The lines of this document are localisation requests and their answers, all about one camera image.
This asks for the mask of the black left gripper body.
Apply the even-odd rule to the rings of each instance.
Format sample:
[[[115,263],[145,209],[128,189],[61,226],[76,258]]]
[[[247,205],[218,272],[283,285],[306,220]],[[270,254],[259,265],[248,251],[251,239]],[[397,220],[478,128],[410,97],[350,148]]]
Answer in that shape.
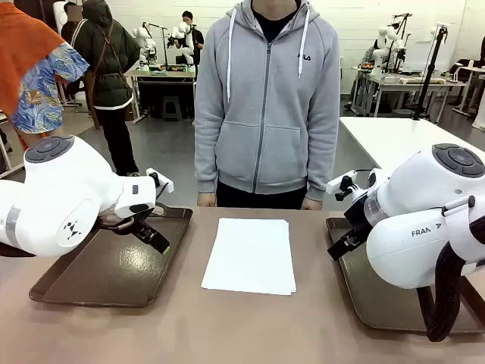
[[[149,217],[154,210],[154,207],[149,207],[147,204],[138,204],[129,207],[129,212],[132,213],[131,216],[123,218],[118,223],[108,224],[104,223],[101,218],[99,218],[99,228],[109,231],[122,231],[134,229],[138,225],[142,224],[147,217]]]

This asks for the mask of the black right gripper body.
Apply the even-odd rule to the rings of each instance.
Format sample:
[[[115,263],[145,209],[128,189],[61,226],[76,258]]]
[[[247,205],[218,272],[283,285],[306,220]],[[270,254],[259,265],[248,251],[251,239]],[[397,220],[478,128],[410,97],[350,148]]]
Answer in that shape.
[[[373,228],[365,217],[365,202],[367,198],[367,194],[363,194],[357,198],[357,200],[354,201],[344,213],[347,221],[352,226],[354,237],[368,237]]]

